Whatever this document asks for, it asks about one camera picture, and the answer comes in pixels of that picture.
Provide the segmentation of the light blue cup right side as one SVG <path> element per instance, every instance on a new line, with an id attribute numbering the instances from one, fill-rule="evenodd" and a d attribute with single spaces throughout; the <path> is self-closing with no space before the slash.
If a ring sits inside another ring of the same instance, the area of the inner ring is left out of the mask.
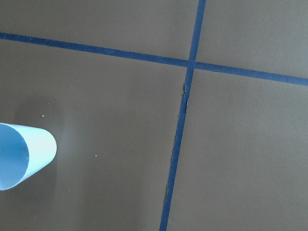
<path id="1" fill-rule="evenodd" d="M 40 171 L 56 151 L 56 140 L 47 130 L 1 123 L 0 189 L 11 189 Z"/>

